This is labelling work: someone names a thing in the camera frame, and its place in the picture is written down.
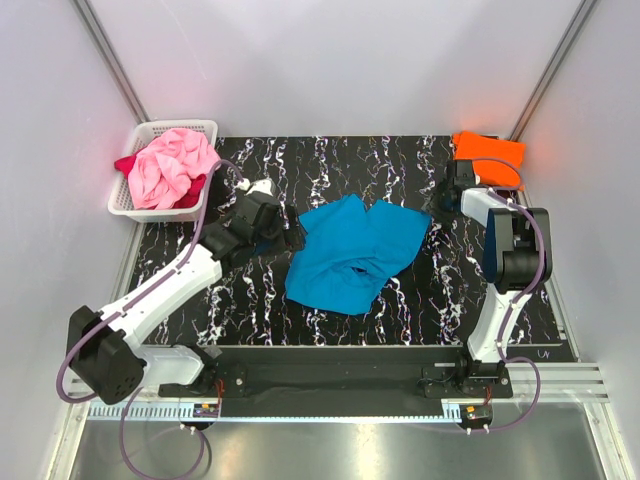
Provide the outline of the blue t shirt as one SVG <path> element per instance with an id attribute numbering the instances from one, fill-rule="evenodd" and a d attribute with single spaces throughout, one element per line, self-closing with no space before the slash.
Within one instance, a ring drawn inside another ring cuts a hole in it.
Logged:
<path id="1" fill-rule="evenodd" d="M 356 195 L 300 216 L 305 246 L 291 262 L 286 298 L 345 315 L 367 313 L 387 281 L 415 260 L 431 217 Z"/>

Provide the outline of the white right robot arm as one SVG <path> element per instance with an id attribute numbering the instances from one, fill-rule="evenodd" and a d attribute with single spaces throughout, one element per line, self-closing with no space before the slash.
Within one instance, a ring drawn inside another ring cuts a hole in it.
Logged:
<path id="1" fill-rule="evenodd" d="M 451 161 L 439 185 L 442 212 L 459 213 L 485 229 L 481 270 L 487 292 L 452 378 L 457 390 L 470 397 L 509 383 L 509 338 L 534 290 L 553 269 L 549 213 L 515 201 L 511 193 L 518 188 L 481 184 L 469 159 Z"/>

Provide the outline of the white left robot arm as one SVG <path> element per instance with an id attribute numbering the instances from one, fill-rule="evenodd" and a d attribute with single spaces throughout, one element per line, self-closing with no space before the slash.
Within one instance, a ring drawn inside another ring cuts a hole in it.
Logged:
<path id="1" fill-rule="evenodd" d="M 261 191 L 239 200 L 224 217 L 196 231 L 189 246 L 121 299 L 70 317 L 66 356 L 56 387 L 61 399 L 72 370 L 89 398 L 114 405 L 143 387 L 178 396 L 205 396 L 219 385 L 215 354 L 197 345 L 148 345 L 147 337 L 189 299 L 221 282 L 253 258 L 303 249 L 306 232 L 296 207 Z"/>

